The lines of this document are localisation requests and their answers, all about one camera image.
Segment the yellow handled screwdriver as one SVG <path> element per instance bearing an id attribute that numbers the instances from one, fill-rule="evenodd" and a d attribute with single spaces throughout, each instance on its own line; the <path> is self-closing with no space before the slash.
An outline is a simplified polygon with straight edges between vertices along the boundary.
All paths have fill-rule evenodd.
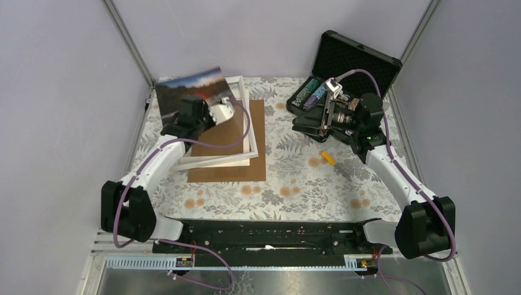
<path id="1" fill-rule="evenodd" d="M 321 151 L 320 155 L 328 164 L 333 166 L 333 170 L 336 175 L 342 175 L 345 178 L 349 178 L 352 176 L 352 171 L 349 165 L 334 160 L 333 157 L 326 151 Z"/>

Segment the sunset landscape photo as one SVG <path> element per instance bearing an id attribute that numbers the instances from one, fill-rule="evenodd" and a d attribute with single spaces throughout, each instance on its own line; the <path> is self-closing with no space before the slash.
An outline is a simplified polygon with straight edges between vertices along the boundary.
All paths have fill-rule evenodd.
<path id="1" fill-rule="evenodd" d="M 210 106 L 220 103 L 223 97 L 234 97 L 220 67 L 166 79 L 156 83 L 155 91 L 163 126 L 174 122 L 174 115 L 180 111 L 181 100 L 186 96 L 197 96 Z"/>

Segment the white picture frame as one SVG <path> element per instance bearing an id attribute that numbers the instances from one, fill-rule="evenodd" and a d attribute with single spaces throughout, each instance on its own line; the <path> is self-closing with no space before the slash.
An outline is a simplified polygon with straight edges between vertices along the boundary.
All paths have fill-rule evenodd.
<path id="1" fill-rule="evenodd" d="M 241 108 L 237 107 L 235 111 L 235 115 L 232 119 L 229 121 L 220 124 L 218 126 L 215 126 L 208 131 L 205 131 L 202 133 L 202 135 L 199 137 L 199 140 L 205 143 L 210 143 L 213 145 L 226 145 L 230 143 L 236 142 L 238 139 L 240 139 L 244 134 L 247 132 L 243 131 L 243 120 L 244 117 L 242 115 Z M 212 148 L 208 152 L 206 152 L 202 156 L 208 156 L 208 155 L 231 155 L 231 154 L 238 154 L 242 152 L 242 143 L 236 144 L 232 146 L 230 149 L 216 149 Z M 202 148 L 202 145 L 193 145 L 192 149 L 190 150 L 188 156 L 190 157 L 190 154 L 195 151 L 196 148 Z M 177 171 L 177 165 L 173 167 L 174 171 Z"/>

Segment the white photo mat border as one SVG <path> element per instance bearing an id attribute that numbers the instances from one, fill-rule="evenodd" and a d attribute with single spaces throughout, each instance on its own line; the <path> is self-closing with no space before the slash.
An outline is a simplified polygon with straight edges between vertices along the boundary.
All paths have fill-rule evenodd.
<path id="1" fill-rule="evenodd" d="M 248 166 L 251 159 L 258 157 L 256 137 L 253 123 L 251 122 L 251 112 L 249 110 L 249 92 L 242 84 L 238 84 L 238 88 L 233 90 L 233 94 L 236 95 L 240 102 L 242 102 L 242 105 L 246 108 L 246 113 L 249 116 L 249 128 L 247 127 L 247 120 L 243 120 L 243 131 L 247 132 L 247 137 L 243 140 L 242 152 L 231 155 L 205 155 L 200 157 L 193 156 L 194 152 L 192 152 L 190 157 L 185 156 L 179 160 L 176 168 L 177 171 L 190 170 L 194 168 Z"/>

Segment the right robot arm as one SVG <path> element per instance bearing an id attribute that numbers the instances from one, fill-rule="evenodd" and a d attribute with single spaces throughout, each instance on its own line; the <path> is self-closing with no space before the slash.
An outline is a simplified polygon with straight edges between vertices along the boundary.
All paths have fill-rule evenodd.
<path id="1" fill-rule="evenodd" d="M 364 221 L 352 237 L 355 250 L 368 253 L 376 244 L 397 248 L 407 259 L 425 257 L 448 262 L 456 254 L 455 204 L 428 189 L 401 162 L 387 133 L 383 99 L 365 93 L 358 99 L 320 99 L 309 110 L 290 104 L 294 131 L 333 136 L 349 144 L 361 162 L 383 181 L 401 209 L 398 222 Z"/>

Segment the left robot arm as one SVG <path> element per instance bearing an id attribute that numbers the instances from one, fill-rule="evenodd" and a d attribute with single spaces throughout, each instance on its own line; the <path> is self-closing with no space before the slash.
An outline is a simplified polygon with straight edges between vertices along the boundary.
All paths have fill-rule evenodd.
<path id="1" fill-rule="evenodd" d="M 155 146 L 144 160 L 120 181 L 107 181 L 101 188 L 101 227 L 112 234 L 116 248 L 132 242 L 166 240 L 177 253 L 190 247 L 183 224 L 159 215 L 151 194 L 164 174 L 179 162 L 201 134 L 229 120 L 235 111 L 228 103 L 208 102 L 198 95 L 181 100 Z"/>

